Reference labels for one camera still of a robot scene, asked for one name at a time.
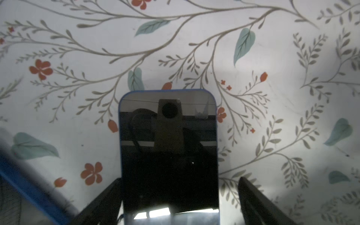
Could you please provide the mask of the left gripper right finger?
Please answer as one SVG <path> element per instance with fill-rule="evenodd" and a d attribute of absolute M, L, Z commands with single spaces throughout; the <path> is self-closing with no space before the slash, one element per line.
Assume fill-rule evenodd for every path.
<path fill-rule="evenodd" d="M 239 180 L 238 195 L 246 225 L 296 225 L 245 177 Z"/>

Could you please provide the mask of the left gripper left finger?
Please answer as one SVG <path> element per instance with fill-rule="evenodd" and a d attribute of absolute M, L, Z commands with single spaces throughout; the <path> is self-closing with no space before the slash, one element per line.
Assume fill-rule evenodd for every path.
<path fill-rule="evenodd" d="M 70 225 L 117 225 L 122 204 L 122 179 L 111 183 L 98 197 L 82 210 Z"/>

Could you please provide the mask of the blue-edged black smartphone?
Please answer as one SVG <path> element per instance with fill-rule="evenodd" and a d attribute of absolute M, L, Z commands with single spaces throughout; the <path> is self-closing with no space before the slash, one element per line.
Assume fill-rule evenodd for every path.
<path fill-rule="evenodd" d="M 218 225 L 214 97 L 204 90 L 132 91 L 119 104 L 123 223 Z"/>

